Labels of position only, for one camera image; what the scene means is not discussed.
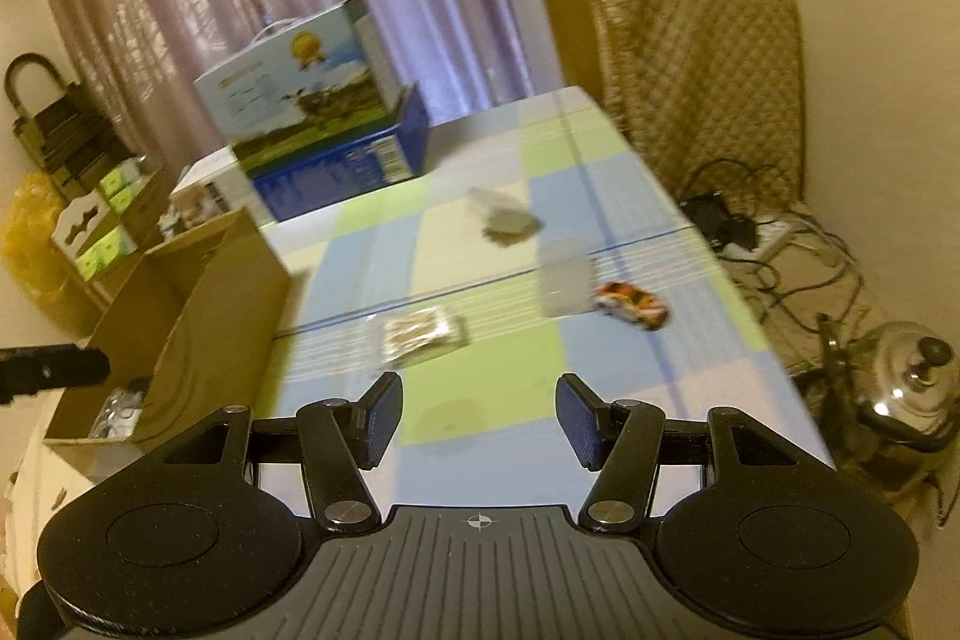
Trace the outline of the cotton swabs bag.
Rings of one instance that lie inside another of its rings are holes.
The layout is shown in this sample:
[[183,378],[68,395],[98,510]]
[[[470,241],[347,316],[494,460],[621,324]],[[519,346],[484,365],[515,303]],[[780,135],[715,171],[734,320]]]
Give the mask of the cotton swabs bag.
[[466,346],[469,333],[460,315],[443,305],[432,305],[371,315],[368,339],[377,367],[398,369]]

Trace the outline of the red toy car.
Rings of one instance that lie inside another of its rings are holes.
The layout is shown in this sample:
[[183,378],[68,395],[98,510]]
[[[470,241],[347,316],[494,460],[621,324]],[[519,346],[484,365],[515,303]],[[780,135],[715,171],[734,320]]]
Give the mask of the red toy car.
[[662,299],[631,283],[602,284],[594,292],[594,304],[605,315],[635,323],[644,330],[659,330],[669,319],[669,308]]

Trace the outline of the yellow plastic bag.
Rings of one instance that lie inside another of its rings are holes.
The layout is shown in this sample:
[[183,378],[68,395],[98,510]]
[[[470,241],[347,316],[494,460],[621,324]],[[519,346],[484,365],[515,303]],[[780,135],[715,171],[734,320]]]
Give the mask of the yellow plastic bag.
[[21,177],[2,218],[2,263],[26,299],[75,338],[93,331],[99,310],[68,273],[52,242],[65,203],[43,172]]

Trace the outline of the green tissue packs box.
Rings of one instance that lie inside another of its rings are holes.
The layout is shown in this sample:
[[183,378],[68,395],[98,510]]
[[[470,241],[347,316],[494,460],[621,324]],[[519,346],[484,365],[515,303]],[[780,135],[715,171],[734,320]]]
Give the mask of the green tissue packs box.
[[127,159],[88,195],[71,200],[57,218],[52,243],[80,280],[101,278],[161,240],[158,221],[171,188],[166,170]]

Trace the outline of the clear plastic container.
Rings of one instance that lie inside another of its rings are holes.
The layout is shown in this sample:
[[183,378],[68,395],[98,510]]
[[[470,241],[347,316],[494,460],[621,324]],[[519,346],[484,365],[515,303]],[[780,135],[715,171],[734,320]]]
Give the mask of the clear plastic container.
[[594,307],[594,265],[583,239],[555,239],[539,252],[540,307],[547,317],[569,317]]

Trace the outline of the brown cardboard box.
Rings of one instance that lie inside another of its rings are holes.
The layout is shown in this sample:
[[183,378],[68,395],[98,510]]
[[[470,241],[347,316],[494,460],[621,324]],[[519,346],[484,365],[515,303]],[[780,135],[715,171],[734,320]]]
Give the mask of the brown cardboard box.
[[[109,378],[67,390],[44,443],[76,470],[104,477],[224,406],[251,408],[290,286],[245,211],[151,248],[91,338],[109,357]],[[135,380],[148,390],[132,432],[94,438],[109,393]]]

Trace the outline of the plaid bed sheet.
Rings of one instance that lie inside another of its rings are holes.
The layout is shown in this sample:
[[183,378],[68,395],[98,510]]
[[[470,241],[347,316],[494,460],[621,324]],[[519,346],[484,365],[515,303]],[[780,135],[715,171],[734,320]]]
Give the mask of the plaid bed sheet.
[[[467,203],[471,188],[517,198],[542,227],[517,244],[489,241]],[[291,276],[252,404],[259,416],[363,392],[381,370],[371,315],[443,305],[466,320],[466,346],[402,372],[402,424],[370,481],[387,507],[581,503],[589,476],[553,416],[555,381],[566,372],[607,398],[642,399],[674,417],[736,406],[822,452],[739,291],[581,89],[439,125],[418,179],[259,229]],[[540,247],[568,237],[589,248],[594,292],[635,284],[667,305],[665,325],[644,330],[596,304],[547,317]],[[47,520],[96,479],[44,443],[55,409],[13,487],[7,575],[17,590],[36,580]]]

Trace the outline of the white power strip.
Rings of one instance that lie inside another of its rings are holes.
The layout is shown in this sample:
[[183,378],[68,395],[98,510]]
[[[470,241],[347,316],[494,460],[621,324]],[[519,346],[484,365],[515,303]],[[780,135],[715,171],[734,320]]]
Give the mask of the white power strip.
[[763,223],[757,227],[757,245],[754,248],[743,248],[734,244],[729,248],[729,252],[741,259],[768,262],[789,244],[796,232],[796,221],[774,220]]

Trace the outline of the white box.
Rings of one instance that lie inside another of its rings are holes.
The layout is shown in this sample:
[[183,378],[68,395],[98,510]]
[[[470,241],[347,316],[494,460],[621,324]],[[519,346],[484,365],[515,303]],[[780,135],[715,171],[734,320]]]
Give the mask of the white box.
[[270,213],[229,146],[187,167],[172,188],[169,203],[187,227],[238,209],[245,209],[257,226],[270,221]]

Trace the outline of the steel kettle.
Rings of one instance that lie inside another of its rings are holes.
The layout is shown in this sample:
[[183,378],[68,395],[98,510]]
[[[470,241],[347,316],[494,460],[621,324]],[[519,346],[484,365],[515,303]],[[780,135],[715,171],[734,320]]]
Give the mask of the steel kettle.
[[817,325],[827,385],[820,431],[833,463],[896,502],[958,438],[958,354],[914,321],[885,321],[846,344],[828,315]]

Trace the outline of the blue milk carton box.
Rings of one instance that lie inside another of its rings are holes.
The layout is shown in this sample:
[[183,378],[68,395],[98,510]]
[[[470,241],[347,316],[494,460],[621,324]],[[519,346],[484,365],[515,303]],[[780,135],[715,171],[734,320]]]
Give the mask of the blue milk carton box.
[[425,169],[430,112],[398,79],[366,0],[263,32],[194,86],[275,221]]

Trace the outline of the quilted beige chair cover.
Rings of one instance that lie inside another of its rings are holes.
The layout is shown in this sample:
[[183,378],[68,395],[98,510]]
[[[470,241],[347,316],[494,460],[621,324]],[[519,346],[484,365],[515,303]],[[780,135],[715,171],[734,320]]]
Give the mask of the quilted beige chair cover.
[[670,197],[740,167],[771,202],[804,193],[797,0],[590,0],[602,106]]

